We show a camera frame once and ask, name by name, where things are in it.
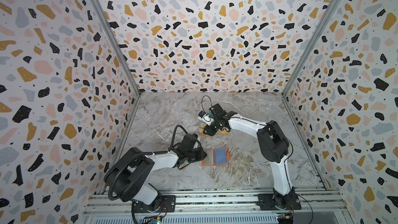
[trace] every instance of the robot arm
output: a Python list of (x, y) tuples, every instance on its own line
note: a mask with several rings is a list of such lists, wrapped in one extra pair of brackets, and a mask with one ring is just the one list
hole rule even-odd
[(219, 104), (210, 109), (214, 118), (204, 111), (199, 113), (198, 119), (203, 120), (207, 126), (203, 133), (213, 136), (218, 130), (239, 130), (257, 138), (261, 154), (270, 162), (274, 178), (275, 206), (285, 209), (296, 200), (294, 187), (287, 169), (287, 154), (289, 141), (275, 121), (260, 122), (242, 117), (236, 112), (226, 112)]
[[(186, 161), (202, 161), (207, 154), (202, 146), (193, 148), (195, 143), (199, 143), (197, 135), (186, 134), (180, 143), (166, 151), (142, 152), (137, 147), (129, 149), (104, 177), (105, 183), (110, 187), (109, 199), (120, 198), (123, 202), (140, 201), (148, 211), (156, 211), (160, 206), (162, 194), (152, 185), (145, 183), (149, 173), (162, 168), (178, 168)], [(112, 197), (111, 191), (118, 197)]]

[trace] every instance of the white object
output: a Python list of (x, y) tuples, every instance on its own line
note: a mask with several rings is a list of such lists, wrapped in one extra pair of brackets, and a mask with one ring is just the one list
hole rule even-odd
[[(228, 122), (232, 129), (245, 132), (255, 138), (258, 138), (257, 131), (267, 125), (266, 122), (244, 118), (240, 114), (235, 114), (228, 120)], [(286, 159), (287, 156), (284, 156), (280, 163), (269, 162), (271, 165), (272, 176), (274, 178), (274, 189), (281, 195), (286, 195), (291, 190), (291, 181), (289, 171), (287, 170)]]

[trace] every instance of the bracket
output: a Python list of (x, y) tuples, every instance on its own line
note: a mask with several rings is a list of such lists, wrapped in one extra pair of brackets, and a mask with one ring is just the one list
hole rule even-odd
[[(162, 195), (160, 198), (160, 205), (162, 206), (162, 212), (166, 212), (166, 208), (164, 207), (164, 204), (166, 204), (167, 207), (167, 213), (172, 213), (174, 212), (176, 208), (176, 196), (175, 195)], [(152, 212), (148, 212), (146, 208), (143, 207), (142, 202), (138, 202), (137, 205), (135, 205), (134, 208), (134, 213), (146, 213), (146, 214), (155, 214)]]

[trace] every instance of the terrazzo pattern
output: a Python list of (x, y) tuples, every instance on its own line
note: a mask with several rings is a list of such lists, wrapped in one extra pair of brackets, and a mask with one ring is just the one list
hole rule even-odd
[(396, 0), (342, 0), (287, 99), (356, 223), (398, 222)]
[[(287, 114), (281, 95), (276, 93), (206, 93), (212, 103), (219, 103), (226, 111), (236, 111), (242, 116), (258, 121), (275, 120), (294, 145), (288, 167), (295, 187), (322, 187), (319, 177), (304, 151), (301, 141)], [(134, 124), (131, 127), (123, 154), (132, 147), (142, 151), (166, 150), (171, 142), (174, 127), (182, 125), (189, 133), (198, 133), (203, 93), (143, 93), (138, 105)], [(205, 98), (205, 109), (210, 102)], [(183, 138), (178, 129), (175, 144)], [(200, 136), (204, 148), (227, 147), (231, 159), (226, 166), (202, 167), (201, 162), (192, 163), (182, 170), (160, 169), (152, 172), (147, 182), (158, 190), (167, 189), (241, 189), (273, 188), (269, 162), (261, 155), (256, 138), (231, 130), (227, 137)]]
[(79, 223), (134, 99), (87, 0), (0, 0), (0, 223)]
[(278, 92), (330, 0), (99, 0), (141, 91)]

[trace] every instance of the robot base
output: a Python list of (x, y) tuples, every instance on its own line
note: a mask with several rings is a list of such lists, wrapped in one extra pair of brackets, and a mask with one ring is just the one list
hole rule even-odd
[[(171, 213), (174, 212), (174, 209), (176, 208), (176, 196), (175, 195), (162, 195), (162, 197), (160, 198), (160, 206), (162, 207), (162, 212), (166, 212), (166, 208), (164, 207), (164, 204), (166, 204), (167, 207), (167, 213)], [(152, 212), (149, 212), (149, 206), (142, 203), (142, 202), (138, 202), (135, 205), (134, 208), (134, 213), (151, 213), (154, 214)]]
[(291, 210), (292, 204), (294, 210), (300, 210), (301, 204), (299, 197), (295, 193), (295, 188), (292, 187), (291, 191), (282, 196), (274, 190), (273, 194), (258, 194), (258, 203), (261, 211), (267, 210)]

